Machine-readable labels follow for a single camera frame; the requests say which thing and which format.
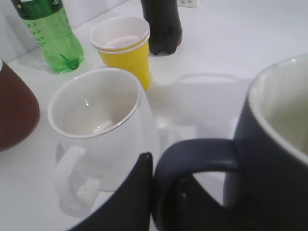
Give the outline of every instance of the dark blue mug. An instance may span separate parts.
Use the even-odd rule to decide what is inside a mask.
[[[308,230],[308,56],[271,66],[251,85],[233,140],[171,146],[154,174],[153,218],[170,230],[168,194],[197,172],[223,171],[223,207],[263,230]]]

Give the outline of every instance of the white tabletop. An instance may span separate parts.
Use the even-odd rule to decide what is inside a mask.
[[[297,1],[205,0],[198,9],[179,8],[183,41],[175,54],[150,56],[153,84],[147,96],[161,135],[162,150],[190,138],[231,138],[250,81],[281,59],[308,52],[307,5]],[[36,95],[41,119],[22,143],[0,153],[0,230],[63,231],[84,218],[59,206],[52,183],[58,136],[47,120],[53,94],[68,80],[104,66],[89,32],[120,15],[142,17],[140,0],[78,27],[85,61],[75,72],[52,73],[39,50],[9,66]],[[199,176],[207,189],[222,186],[221,175]],[[92,211],[108,197],[100,193]]]

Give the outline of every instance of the paper cup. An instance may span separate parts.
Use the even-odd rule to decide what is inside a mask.
[[[149,37],[148,22],[136,17],[109,19],[96,26],[90,35],[103,62],[133,73],[145,90],[151,84]]]

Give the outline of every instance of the cup rim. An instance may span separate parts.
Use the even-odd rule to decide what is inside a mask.
[[[130,49],[127,49],[127,50],[122,50],[122,51],[104,51],[104,50],[101,50],[97,47],[94,46],[94,48],[98,51],[98,52],[101,52],[101,53],[104,53],[104,54],[124,54],[124,53],[129,53],[131,51],[134,51],[140,47],[142,47],[145,43],[148,42],[148,39],[150,37],[150,33],[148,34],[148,36],[141,42],[139,43],[137,46],[135,47],[131,47]]]
[[[298,55],[294,56],[288,59],[284,59],[280,62],[277,62],[270,67],[264,69],[261,71],[256,79],[251,83],[249,90],[248,90],[248,104],[251,108],[252,114],[256,118],[258,124],[262,127],[262,129],[271,137],[272,140],[274,140],[279,146],[281,146],[284,150],[286,150],[288,153],[290,153],[292,156],[294,156],[296,159],[301,161],[302,163],[308,165],[308,155],[302,152],[301,150],[295,148],[287,139],[283,138],[268,122],[268,120],[263,116],[261,113],[261,110],[255,101],[253,95],[252,95],[252,89],[255,86],[256,82],[261,78],[261,75],[263,75],[265,72],[277,67],[278,65],[293,63],[298,59],[307,59],[308,61],[308,54]]]
[[[107,24],[107,23],[109,23],[109,22],[111,22],[111,21],[113,21],[113,20],[125,19],[125,18],[126,18],[126,19],[128,19],[128,18],[138,19],[138,20],[143,21],[144,23],[147,24],[147,28],[148,28],[147,31],[143,34],[143,36],[142,36],[140,39],[138,39],[137,42],[132,42],[132,43],[129,43],[128,45],[125,45],[125,46],[119,46],[119,47],[117,47],[117,48],[115,49],[115,48],[108,48],[108,47],[105,47],[105,46],[101,46],[101,45],[99,45],[99,44],[97,44],[97,43],[95,43],[95,42],[93,41],[93,39],[92,39],[93,33],[95,32],[95,30],[96,30],[98,27],[100,27],[100,26],[103,25],[103,24]],[[135,44],[141,43],[147,36],[149,36],[149,34],[150,34],[150,25],[149,25],[149,23],[148,23],[145,19],[138,18],[138,17],[134,17],[134,16],[119,16],[119,17],[109,18],[109,19],[107,19],[107,20],[105,20],[105,21],[99,23],[98,25],[96,25],[96,26],[92,29],[92,31],[90,32],[90,40],[91,40],[92,45],[93,45],[95,48],[97,48],[97,49],[105,50],[105,51],[118,51],[118,50],[122,50],[122,49],[125,49],[125,48],[132,47],[132,46],[134,46]]]
[[[137,91],[138,91],[138,98],[137,98],[137,100],[135,102],[135,105],[131,109],[131,111],[121,121],[119,121],[117,124],[113,125],[111,128],[107,129],[106,131],[102,131],[102,132],[97,133],[97,134],[74,135],[74,134],[70,134],[70,133],[64,132],[60,128],[58,128],[58,126],[55,124],[55,122],[53,120],[53,108],[54,108],[54,105],[56,104],[56,101],[59,98],[59,95],[63,91],[65,91],[67,88],[69,88],[69,86],[72,84],[72,82],[78,81],[79,79],[87,78],[89,75],[91,75],[93,73],[97,73],[97,72],[104,73],[104,72],[115,72],[115,71],[117,71],[117,72],[119,72],[121,74],[126,75],[126,77],[131,78],[136,83]],[[100,69],[92,70],[92,71],[86,72],[86,73],[84,73],[84,74],[82,74],[82,75],[80,75],[78,77],[73,78],[72,80],[68,81],[62,87],[60,87],[58,89],[58,91],[53,96],[53,98],[52,98],[52,100],[51,100],[51,102],[49,104],[49,107],[48,107],[48,120],[49,120],[49,123],[50,123],[51,127],[55,131],[57,131],[59,134],[61,134],[63,136],[69,137],[69,138],[88,139],[88,138],[93,138],[93,137],[101,136],[101,135],[109,133],[109,132],[115,130],[116,128],[118,128],[119,126],[123,125],[126,121],[128,121],[134,115],[134,113],[137,111],[137,109],[140,106],[140,103],[141,103],[141,100],[142,100],[142,97],[143,97],[142,91],[143,91],[142,85],[139,82],[139,80],[137,79],[137,77],[135,77],[132,73],[130,73],[130,72],[126,71],[126,70],[122,70],[122,69],[119,69],[119,68],[100,68]]]

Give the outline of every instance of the plastic bottle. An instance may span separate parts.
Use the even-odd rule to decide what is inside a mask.
[[[11,1],[51,69],[58,73],[77,69],[84,53],[72,32],[62,0]]]
[[[151,29],[150,51],[173,54],[182,41],[177,0],[141,0],[141,4]]]

